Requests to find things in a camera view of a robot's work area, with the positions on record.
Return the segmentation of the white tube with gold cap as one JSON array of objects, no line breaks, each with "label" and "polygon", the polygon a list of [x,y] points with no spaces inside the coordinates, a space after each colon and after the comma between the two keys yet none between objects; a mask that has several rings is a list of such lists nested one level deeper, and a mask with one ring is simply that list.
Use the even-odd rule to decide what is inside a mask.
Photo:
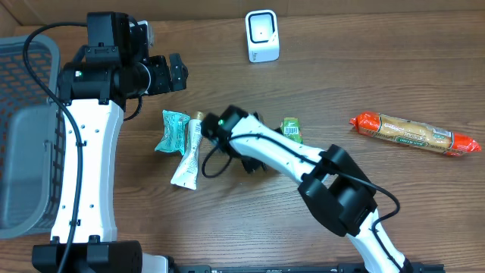
[{"label": "white tube with gold cap", "polygon": [[201,122],[205,114],[197,111],[189,120],[187,131],[186,151],[179,163],[171,184],[195,190],[199,172],[199,146],[202,141]]}]

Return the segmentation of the teal wet wipes packet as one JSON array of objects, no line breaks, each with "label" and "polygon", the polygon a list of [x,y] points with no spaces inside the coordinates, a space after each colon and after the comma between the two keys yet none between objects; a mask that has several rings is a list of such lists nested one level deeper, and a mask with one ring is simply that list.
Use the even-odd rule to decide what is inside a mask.
[{"label": "teal wet wipes packet", "polygon": [[181,155],[186,151],[186,125],[189,123],[189,115],[163,110],[164,134],[160,142],[155,147],[156,152],[173,153],[180,152]]}]

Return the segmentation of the orange spaghetti pasta packet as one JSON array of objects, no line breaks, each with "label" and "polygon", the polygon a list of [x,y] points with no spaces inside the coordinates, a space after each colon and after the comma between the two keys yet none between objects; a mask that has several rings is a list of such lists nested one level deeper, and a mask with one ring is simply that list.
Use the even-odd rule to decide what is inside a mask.
[{"label": "orange spaghetti pasta packet", "polygon": [[444,155],[481,151],[480,144],[470,136],[377,112],[364,111],[349,123],[360,134]]}]

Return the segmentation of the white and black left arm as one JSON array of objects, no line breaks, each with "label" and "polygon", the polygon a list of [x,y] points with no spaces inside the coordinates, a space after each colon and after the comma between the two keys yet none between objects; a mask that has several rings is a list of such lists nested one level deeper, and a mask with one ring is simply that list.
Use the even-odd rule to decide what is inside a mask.
[{"label": "white and black left arm", "polygon": [[65,119],[61,197],[50,241],[33,247],[40,272],[174,271],[167,256],[120,241],[114,220],[114,161],[126,102],[186,88],[178,54],[150,56],[150,26],[128,14],[90,12],[88,43],[66,63],[51,93]]}]

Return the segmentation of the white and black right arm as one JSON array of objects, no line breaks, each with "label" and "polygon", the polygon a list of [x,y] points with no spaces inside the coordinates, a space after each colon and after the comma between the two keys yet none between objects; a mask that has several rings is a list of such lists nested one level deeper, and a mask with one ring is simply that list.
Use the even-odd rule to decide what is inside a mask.
[{"label": "white and black right arm", "polygon": [[297,143],[234,105],[220,116],[207,114],[201,132],[216,150],[240,159],[247,172],[266,165],[295,181],[311,215],[333,234],[347,237],[367,271],[414,270],[382,226],[397,212],[381,216],[374,196],[382,193],[392,201],[397,198],[373,184],[343,148]]}]

